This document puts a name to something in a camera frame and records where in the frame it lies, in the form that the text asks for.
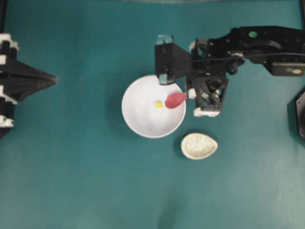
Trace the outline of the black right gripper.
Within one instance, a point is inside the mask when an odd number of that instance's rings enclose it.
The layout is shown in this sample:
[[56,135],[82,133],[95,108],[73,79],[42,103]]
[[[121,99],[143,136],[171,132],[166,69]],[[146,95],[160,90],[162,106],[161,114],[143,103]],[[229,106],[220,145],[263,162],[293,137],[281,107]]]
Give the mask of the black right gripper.
[[227,73],[229,61],[214,57],[207,40],[197,39],[190,51],[173,42],[172,35],[160,34],[155,45],[155,74],[160,85],[171,85],[179,78]]

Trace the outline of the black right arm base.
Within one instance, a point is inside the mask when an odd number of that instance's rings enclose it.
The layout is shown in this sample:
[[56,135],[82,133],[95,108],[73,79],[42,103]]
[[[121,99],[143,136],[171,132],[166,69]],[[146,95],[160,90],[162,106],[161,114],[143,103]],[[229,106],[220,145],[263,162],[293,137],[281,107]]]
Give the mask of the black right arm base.
[[300,144],[305,144],[305,87],[295,94],[287,105],[290,135]]

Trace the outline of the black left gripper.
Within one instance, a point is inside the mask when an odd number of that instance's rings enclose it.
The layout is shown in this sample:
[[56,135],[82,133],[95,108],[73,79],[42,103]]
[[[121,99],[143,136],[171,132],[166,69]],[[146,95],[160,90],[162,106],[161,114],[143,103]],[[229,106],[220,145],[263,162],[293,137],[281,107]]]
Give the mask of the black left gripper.
[[19,45],[11,35],[0,35],[0,137],[14,127],[15,106],[28,96],[58,83],[56,76],[17,60]]

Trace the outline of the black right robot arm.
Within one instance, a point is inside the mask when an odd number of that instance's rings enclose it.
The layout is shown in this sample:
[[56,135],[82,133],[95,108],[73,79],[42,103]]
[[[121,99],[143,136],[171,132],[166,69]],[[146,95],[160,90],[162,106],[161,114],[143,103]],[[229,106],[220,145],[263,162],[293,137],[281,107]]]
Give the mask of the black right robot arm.
[[163,85],[182,77],[234,75],[245,60],[273,76],[305,74],[305,32],[279,26],[233,28],[216,39],[196,39],[189,51],[161,35],[155,46],[155,74]]

